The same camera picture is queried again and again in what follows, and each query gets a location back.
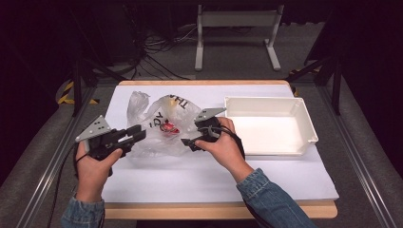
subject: white tray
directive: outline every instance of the white tray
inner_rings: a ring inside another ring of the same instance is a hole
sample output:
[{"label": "white tray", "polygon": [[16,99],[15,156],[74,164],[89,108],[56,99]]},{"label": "white tray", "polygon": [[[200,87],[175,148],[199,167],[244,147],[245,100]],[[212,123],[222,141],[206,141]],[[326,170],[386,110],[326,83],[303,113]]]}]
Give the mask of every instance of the white tray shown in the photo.
[{"label": "white tray", "polygon": [[299,156],[317,133],[302,98],[225,97],[245,155]]}]

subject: white metal frame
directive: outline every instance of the white metal frame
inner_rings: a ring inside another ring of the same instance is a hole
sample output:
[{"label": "white metal frame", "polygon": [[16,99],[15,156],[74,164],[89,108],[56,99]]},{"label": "white metal frame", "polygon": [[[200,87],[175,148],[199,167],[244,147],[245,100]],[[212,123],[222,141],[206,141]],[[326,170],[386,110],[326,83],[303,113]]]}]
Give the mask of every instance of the white metal frame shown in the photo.
[{"label": "white metal frame", "polygon": [[265,11],[202,11],[202,5],[198,9],[198,46],[196,49],[197,71],[202,70],[203,56],[203,27],[270,27],[272,33],[270,39],[265,39],[267,52],[269,53],[272,67],[274,70],[280,70],[278,57],[273,44],[275,43],[279,22],[284,6],[278,6],[277,10]]}]

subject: denim sleeve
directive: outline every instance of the denim sleeve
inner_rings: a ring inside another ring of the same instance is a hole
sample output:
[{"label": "denim sleeve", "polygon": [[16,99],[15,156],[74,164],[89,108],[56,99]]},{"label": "denim sleeve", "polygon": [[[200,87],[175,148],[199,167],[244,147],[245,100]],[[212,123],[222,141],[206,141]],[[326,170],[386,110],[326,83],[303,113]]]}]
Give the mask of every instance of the denim sleeve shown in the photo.
[{"label": "denim sleeve", "polygon": [[62,216],[62,227],[98,227],[104,215],[105,202],[82,202],[71,198]]},{"label": "denim sleeve", "polygon": [[297,203],[258,168],[237,184],[243,199],[272,226],[316,227]]}]

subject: plastic bag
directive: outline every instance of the plastic bag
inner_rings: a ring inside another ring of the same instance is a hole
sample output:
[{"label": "plastic bag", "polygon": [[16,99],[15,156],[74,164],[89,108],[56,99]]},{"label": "plastic bag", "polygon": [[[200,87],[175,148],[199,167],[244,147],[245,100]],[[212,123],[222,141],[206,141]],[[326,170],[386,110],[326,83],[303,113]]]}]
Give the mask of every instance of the plastic bag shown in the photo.
[{"label": "plastic bag", "polygon": [[181,139],[193,138],[197,133],[194,120],[202,111],[195,104],[176,95],[166,95],[148,110],[149,96],[140,91],[131,94],[127,108],[127,127],[140,124],[146,138],[132,147],[133,157],[180,156],[191,151]]}]

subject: person's left hand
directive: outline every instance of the person's left hand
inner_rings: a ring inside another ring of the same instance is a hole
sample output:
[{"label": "person's left hand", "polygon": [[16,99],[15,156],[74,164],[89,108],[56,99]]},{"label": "person's left hand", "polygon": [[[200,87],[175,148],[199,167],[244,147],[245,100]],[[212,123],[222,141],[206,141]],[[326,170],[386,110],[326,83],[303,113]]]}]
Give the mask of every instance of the person's left hand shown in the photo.
[{"label": "person's left hand", "polygon": [[[76,161],[85,155],[85,146],[80,142]],[[85,156],[77,163],[78,189],[76,199],[84,202],[98,202],[102,200],[101,194],[106,183],[109,169],[121,157],[122,149],[113,151],[102,161]]]}]

